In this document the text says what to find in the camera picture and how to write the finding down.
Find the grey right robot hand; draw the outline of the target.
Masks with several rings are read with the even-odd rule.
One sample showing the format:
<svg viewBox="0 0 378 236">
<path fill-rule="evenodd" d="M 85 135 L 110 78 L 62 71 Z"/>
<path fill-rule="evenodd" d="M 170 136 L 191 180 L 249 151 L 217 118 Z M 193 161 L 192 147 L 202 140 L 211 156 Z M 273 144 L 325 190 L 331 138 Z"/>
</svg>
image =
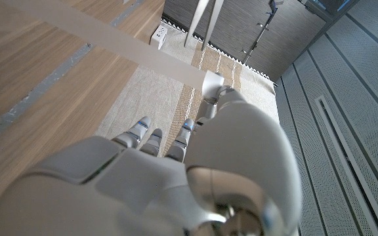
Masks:
<svg viewBox="0 0 378 236">
<path fill-rule="evenodd" d="M 296 232 L 301 181 L 284 130 L 216 79 L 164 157 L 144 117 L 29 168 L 0 196 L 0 235 Z"/>
</svg>

